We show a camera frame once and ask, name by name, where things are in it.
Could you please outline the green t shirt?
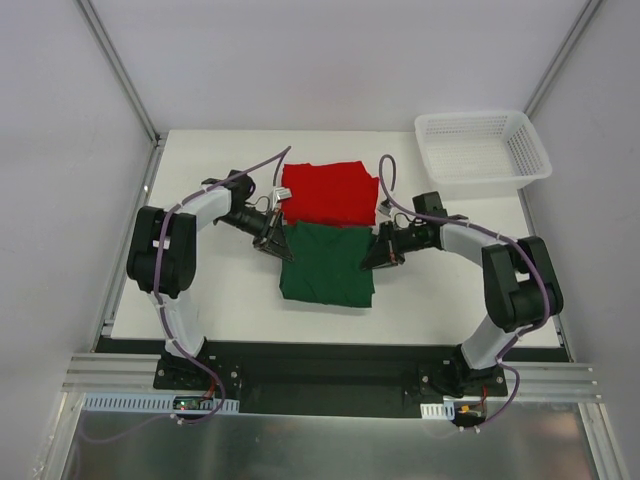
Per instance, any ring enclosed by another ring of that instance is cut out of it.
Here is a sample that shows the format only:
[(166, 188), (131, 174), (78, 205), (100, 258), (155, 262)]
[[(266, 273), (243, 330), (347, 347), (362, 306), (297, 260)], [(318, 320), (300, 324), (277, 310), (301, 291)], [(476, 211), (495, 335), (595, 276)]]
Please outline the green t shirt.
[(373, 273), (361, 262), (373, 239), (369, 227), (333, 227), (299, 221), (285, 227), (293, 254), (282, 263), (279, 288), (286, 300), (370, 308)]

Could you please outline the red t shirt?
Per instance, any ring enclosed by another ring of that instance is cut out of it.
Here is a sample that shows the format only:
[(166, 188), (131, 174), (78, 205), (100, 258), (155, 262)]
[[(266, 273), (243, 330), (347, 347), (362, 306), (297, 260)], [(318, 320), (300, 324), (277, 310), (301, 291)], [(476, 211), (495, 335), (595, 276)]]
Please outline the red t shirt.
[(299, 221), (333, 227), (373, 226), (379, 179), (361, 161), (326, 165), (286, 164), (281, 185), (291, 191), (282, 202), (290, 225)]

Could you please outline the white plastic basket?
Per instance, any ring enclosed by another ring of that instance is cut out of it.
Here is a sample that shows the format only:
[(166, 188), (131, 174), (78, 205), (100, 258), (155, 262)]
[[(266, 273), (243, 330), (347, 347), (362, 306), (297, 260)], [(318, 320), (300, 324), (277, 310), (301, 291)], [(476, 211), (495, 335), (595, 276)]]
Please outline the white plastic basket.
[(520, 111), (423, 114), (414, 128), (429, 184), (447, 200), (511, 196), (553, 172)]

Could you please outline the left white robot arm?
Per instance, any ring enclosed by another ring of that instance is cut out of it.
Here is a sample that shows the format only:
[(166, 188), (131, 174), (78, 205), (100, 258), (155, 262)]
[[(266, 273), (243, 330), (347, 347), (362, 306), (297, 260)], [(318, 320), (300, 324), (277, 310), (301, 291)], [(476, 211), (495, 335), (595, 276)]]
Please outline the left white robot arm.
[(141, 207), (129, 247), (126, 274), (145, 292), (161, 322), (165, 351), (183, 358), (177, 377), (192, 389), (205, 386), (212, 366), (198, 356), (205, 343), (190, 288), (196, 276), (197, 237), (219, 222), (253, 238), (253, 247), (285, 261), (294, 259), (287, 243), (283, 214), (263, 213), (249, 204), (255, 183), (232, 170), (224, 180), (207, 179), (196, 193), (170, 209)]

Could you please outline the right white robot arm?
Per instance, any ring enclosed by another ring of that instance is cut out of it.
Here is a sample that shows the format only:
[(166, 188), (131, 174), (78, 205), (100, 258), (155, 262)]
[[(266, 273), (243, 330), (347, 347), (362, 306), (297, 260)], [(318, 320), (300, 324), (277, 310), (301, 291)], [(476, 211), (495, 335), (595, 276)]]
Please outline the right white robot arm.
[(449, 371), (452, 388), (470, 395), (484, 385), (484, 370), (498, 365), (519, 338), (563, 310), (563, 293), (541, 238), (514, 240), (463, 216), (451, 216), (437, 192), (418, 195), (412, 202), (412, 211), (401, 210), (413, 217), (406, 227), (392, 221), (379, 225), (361, 268), (401, 265), (407, 253), (436, 248), (482, 269), (486, 316), (459, 345)]

